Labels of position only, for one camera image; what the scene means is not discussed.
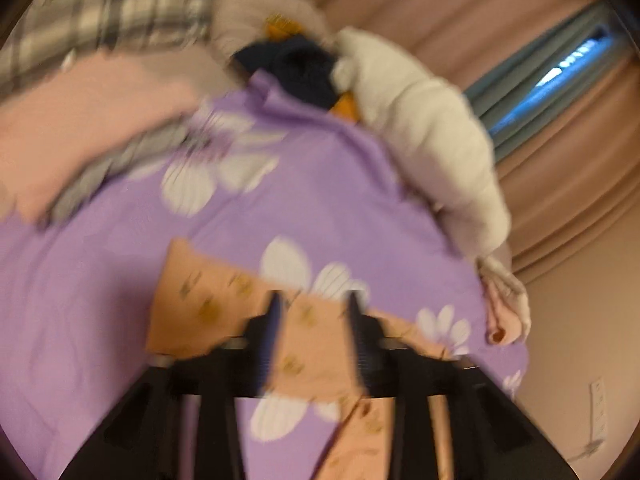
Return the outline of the orange duck print garment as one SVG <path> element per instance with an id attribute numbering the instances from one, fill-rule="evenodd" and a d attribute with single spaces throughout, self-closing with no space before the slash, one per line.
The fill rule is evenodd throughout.
<path id="1" fill-rule="evenodd" d="M 196 252 L 168 247 L 151 306 L 146 348 L 177 359 L 202 356 L 285 301 L 261 398 L 239 403 L 245 470 L 251 479 L 384 479 L 393 401 L 370 400 L 358 384 L 345 318 L 346 292 L 310 292 Z"/>

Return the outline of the folded pink white clothes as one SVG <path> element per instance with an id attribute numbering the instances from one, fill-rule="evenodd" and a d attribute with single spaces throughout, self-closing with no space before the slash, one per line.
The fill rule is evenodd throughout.
<path id="1" fill-rule="evenodd" d="M 525 285 L 493 256 L 478 259 L 487 311 L 486 339 L 493 346 L 526 341 L 532 329 Z"/>

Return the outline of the purple floral bed sheet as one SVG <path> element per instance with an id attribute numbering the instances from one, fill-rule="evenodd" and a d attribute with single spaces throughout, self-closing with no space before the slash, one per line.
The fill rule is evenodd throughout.
<path id="1" fill-rule="evenodd" d="M 266 77 L 207 103 L 195 122 L 208 148 L 116 180 L 65 226 L 2 223 L 1 426 L 35 477 L 58 478 L 139 375 L 176 237 L 296 294 L 358 289 L 516 391 L 527 349 L 488 344 L 474 266 L 405 196 L 365 131 Z"/>

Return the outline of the white plush toy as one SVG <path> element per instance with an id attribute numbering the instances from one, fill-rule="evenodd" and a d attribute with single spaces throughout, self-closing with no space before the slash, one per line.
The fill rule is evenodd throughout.
<path id="1" fill-rule="evenodd" d="M 352 92 L 363 125 L 436 206 L 442 230 L 471 259 L 492 254 L 506 242 L 511 216 L 490 137 L 466 97 L 372 32 L 345 27 L 335 47 L 334 84 Z"/>

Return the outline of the dark navy garment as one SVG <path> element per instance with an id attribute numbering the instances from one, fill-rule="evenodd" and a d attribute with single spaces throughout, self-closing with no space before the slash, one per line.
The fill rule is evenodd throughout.
<path id="1" fill-rule="evenodd" d="M 340 98 L 331 80 L 336 56 L 303 35 L 256 41 L 236 51 L 232 60 L 249 75 L 263 70 L 290 96 L 322 110 L 330 110 Z"/>

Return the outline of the pink garment with grey trim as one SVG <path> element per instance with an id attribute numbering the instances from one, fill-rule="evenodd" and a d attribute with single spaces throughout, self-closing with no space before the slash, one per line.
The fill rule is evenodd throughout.
<path id="1" fill-rule="evenodd" d="M 185 80 L 135 56 L 85 56 L 1 104 L 1 217 L 34 222 L 81 167 L 198 107 Z"/>

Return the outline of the teal curtain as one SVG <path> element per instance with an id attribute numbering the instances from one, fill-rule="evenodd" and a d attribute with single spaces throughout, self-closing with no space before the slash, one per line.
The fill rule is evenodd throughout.
<path id="1" fill-rule="evenodd" d="M 630 51 L 615 12 L 590 4 L 511 55 L 464 92 L 500 162 L 536 136 Z"/>

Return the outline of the beige pillow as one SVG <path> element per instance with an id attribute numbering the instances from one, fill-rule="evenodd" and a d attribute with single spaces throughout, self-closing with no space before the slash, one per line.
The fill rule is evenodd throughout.
<path id="1" fill-rule="evenodd" d="M 311 0 L 213 0 L 210 42 L 225 58 L 266 38 L 268 18 L 287 18 L 307 37 L 331 49 L 334 36 L 324 14 Z"/>

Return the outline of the grey plaid blanket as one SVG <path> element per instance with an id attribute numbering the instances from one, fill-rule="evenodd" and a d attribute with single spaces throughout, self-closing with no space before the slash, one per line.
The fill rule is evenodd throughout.
<path id="1" fill-rule="evenodd" d="M 1 97 L 67 55 L 183 48 L 209 36 L 212 0 L 34 0 L 1 48 Z"/>

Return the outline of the white wall power strip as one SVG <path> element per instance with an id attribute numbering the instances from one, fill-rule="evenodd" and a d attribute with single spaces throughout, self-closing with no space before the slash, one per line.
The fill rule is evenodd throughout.
<path id="1" fill-rule="evenodd" d="M 591 413 L 591 441 L 600 444 L 608 437 L 608 407 L 606 389 L 602 377 L 589 385 Z"/>

